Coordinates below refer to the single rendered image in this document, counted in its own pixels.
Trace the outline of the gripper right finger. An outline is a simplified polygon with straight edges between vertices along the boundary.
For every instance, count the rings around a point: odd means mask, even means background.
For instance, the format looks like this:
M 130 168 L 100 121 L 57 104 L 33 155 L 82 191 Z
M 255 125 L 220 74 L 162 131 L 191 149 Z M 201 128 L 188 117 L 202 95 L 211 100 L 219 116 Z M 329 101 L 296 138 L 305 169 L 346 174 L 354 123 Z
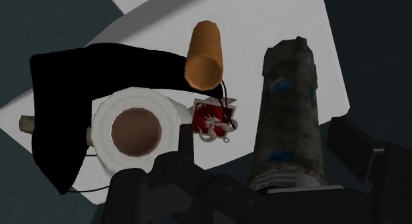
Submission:
M 329 150 L 359 181 L 370 181 L 370 224 L 412 224 L 412 151 L 378 141 L 344 117 L 334 117 Z

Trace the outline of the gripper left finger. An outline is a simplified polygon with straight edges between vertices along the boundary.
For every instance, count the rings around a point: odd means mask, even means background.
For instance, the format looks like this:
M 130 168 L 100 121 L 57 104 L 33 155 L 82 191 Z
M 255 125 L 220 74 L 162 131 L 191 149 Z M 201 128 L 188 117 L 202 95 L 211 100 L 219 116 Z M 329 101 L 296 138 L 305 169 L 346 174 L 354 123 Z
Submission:
M 102 224 L 153 224 L 164 215 L 179 224 L 226 224 L 226 215 L 199 197 L 213 175 L 193 158 L 193 126 L 182 124 L 178 150 L 157 156 L 150 172 L 129 168 L 113 175 Z

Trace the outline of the red box with white dragon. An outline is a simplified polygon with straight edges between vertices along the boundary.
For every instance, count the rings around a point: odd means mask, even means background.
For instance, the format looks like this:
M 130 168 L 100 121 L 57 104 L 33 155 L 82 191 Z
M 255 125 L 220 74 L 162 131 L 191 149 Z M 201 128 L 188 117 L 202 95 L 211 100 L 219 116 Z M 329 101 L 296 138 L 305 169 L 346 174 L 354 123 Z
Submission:
M 189 109 L 192 114 L 194 134 L 205 143 L 216 139 L 228 143 L 230 139 L 227 135 L 238 128 L 238 122 L 233 118 L 236 107 L 232 103 L 235 101 L 235 98 L 224 98 L 222 103 L 213 97 L 205 100 L 195 99 Z

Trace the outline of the mottled grey bottle, blue marks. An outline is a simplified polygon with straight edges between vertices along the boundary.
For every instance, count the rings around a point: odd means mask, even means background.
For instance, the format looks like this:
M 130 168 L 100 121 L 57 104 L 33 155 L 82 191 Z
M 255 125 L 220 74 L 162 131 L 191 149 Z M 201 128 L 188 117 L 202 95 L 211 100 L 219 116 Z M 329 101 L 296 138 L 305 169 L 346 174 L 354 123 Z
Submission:
M 307 188 L 326 184 L 319 131 L 314 56 L 303 37 L 268 48 L 249 187 Z

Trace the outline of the white toilet paper roll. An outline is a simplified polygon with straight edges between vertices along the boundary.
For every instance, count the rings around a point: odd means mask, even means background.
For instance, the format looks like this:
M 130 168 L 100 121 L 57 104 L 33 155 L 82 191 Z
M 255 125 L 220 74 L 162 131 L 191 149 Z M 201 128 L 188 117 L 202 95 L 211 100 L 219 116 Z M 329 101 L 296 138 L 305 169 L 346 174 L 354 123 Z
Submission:
M 158 146 L 141 157 L 122 153 L 111 136 L 116 117 L 131 108 L 143 108 L 152 112 L 159 120 L 162 130 Z M 90 136 L 100 164 L 108 176 L 127 168 L 140 168 L 150 172 L 157 156 L 178 150 L 180 126 L 191 122 L 191 113 L 183 104 L 151 89 L 130 87 L 113 93 L 100 104 L 92 118 Z

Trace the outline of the orange cylindrical cup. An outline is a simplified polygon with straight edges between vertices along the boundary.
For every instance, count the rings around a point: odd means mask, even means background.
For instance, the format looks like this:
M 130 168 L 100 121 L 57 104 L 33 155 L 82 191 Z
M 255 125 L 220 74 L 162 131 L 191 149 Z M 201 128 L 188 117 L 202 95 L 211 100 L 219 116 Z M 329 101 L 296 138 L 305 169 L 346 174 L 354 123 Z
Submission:
M 191 87 L 208 91 L 221 83 L 223 73 L 220 30 L 214 22 L 201 21 L 192 31 L 184 77 Z

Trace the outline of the beige wooden stick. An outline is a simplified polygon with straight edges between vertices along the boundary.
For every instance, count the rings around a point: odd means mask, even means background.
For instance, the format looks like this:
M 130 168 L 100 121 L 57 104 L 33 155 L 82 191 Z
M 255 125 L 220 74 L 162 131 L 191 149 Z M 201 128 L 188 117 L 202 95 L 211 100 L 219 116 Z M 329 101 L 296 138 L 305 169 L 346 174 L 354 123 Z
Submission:
M 18 126 L 21 132 L 32 135 L 34 131 L 34 117 L 22 115 L 20 117 L 20 120 L 18 121 Z M 94 144 L 91 138 L 91 128 L 87 128 L 86 141 L 87 141 L 88 146 L 94 147 Z

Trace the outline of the white flat-topped furniture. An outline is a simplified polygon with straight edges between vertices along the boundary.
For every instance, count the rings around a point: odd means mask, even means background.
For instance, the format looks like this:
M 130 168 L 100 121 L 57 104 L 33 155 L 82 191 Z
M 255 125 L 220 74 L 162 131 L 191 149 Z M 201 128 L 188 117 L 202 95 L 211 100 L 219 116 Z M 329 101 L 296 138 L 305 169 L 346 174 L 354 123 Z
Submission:
M 252 152 L 263 85 L 263 57 L 281 40 L 305 38 L 318 75 L 320 123 L 348 113 L 350 104 L 324 0 L 112 0 L 121 17 L 93 38 L 180 55 L 194 26 L 214 22 L 221 33 L 224 81 L 235 99 L 239 130 L 230 141 L 195 141 L 195 163 L 210 169 Z

